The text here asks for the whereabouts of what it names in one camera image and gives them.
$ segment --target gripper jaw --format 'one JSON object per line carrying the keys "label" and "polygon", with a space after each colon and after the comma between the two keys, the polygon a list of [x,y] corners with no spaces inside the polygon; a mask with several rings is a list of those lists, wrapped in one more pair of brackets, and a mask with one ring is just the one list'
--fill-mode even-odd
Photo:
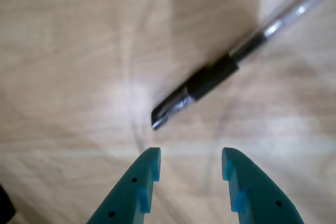
{"label": "gripper jaw", "polygon": [[242,152],[224,148],[222,170],[240,224],[303,224],[285,193]]}
{"label": "gripper jaw", "polygon": [[150,213],[153,182],[160,178],[160,148],[144,151],[121,177],[87,224],[143,224]]}

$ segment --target wooden table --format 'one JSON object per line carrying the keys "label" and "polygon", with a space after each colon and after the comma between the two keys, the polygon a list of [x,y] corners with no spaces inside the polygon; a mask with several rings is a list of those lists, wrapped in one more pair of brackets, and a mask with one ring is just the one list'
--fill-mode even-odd
{"label": "wooden table", "polygon": [[336,0],[197,105],[153,107],[286,0],[0,0],[0,183],[11,224],[85,223],[136,157],[162,150],[145,223],[231,224],[222,148],[243,151],[306,224],[336,220]]}

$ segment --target dark object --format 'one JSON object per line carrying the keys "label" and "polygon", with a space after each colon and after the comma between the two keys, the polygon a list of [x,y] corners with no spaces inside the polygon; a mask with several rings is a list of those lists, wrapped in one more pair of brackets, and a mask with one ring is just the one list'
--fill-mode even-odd
{"label": "dark object", "polygon": [[110,211],[109,212],[109,218],[112,218],[116,215],[115,211]]}
{"label": "dark object", "polygon": [[9,196],[0,185],[0,224],[8,223],[14,217],[15,212]]}

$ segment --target transparent pen barrel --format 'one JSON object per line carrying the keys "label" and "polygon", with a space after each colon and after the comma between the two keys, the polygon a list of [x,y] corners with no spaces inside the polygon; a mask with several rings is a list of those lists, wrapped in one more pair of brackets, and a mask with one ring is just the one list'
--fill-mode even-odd
{"label": "transparent pen barrel", "polygon": [[268,22],[259,32],[264,33],[267,38],[270,38],[283,27],[294,22],[300,16],[305,14],[315,4],[322,0],[296,0],[289,7],[278,14],[271,22]]}
{"label": "transparent pen barrel", "polygon": [[233,47],[228,54],[236,62],[241,61],[247,54],[261,46],[282,28],[294,22],[321,1],[322,0],[296,0],[292,2],[277,15],[273,15],[271,21],[266,22],[265,25],[262,25],[245,37],[239,44]]}

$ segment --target ballpoint pen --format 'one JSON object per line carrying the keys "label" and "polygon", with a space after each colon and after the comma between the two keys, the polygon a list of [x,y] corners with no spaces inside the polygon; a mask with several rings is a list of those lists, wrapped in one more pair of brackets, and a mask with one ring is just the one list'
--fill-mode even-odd
{"label": "ballpoint pen", "polygon": [[266,43],[282,28],[307,12],[321,0],[296,0],[266,25],[250,33],[216,62],[205,65],[173,91],[153,111],[152,128],[157,130],[168,119],[192,105],[239,69],[238,64],[256,48]]}

